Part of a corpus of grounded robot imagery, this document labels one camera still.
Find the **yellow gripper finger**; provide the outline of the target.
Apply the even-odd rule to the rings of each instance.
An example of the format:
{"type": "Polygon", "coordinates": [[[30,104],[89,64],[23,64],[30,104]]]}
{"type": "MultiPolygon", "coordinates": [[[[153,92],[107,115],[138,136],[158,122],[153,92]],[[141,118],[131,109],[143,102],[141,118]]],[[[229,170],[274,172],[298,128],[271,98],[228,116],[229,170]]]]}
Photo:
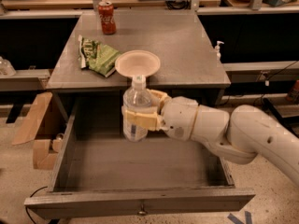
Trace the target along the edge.
{"type": "Polygon", "coordinates": [[[158,114],[156,106],[146,108],[131,109],[126,106],[121,108],[123,118],[136,126],[149,131],[159,131],[162,129],[162,117],[158,114]]]}
{"type": "Polygon", "coordinates": [[[165,103],[171,100],[171,97],[163,91],[149,90],[149,93],[151,95],[151,103],[157,107],[158,111],[161,111],[165,103]]]}

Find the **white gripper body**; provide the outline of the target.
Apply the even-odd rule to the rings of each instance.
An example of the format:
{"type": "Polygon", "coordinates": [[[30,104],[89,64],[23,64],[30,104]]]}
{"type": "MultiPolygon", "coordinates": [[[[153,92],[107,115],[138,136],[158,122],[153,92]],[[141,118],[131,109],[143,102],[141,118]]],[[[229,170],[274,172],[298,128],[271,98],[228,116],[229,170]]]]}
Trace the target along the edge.
{"type": "Polygon", "coordinates": [[[161,113],[164,132],[170,138],[189,140],[198,106],[195,100],[182,96],[167,101],[161,113]]]}

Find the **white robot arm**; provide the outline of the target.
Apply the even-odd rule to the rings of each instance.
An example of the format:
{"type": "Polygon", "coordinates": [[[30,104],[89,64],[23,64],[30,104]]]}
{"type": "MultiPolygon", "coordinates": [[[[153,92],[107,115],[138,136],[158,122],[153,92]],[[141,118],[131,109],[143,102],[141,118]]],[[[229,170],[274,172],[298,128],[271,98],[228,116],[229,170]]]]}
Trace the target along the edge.
{"type": "Polygon", "coordinates": [[[247,164],[262,155],[294,184],[299,185],[299,139],[262,110],[241,105],[233,112],[200,105],[185,97],[129,89],[123,95],[123,123],[130,140],[140,132],[164,131],[173,139],[192,140],[227,161],[247,164]]]}

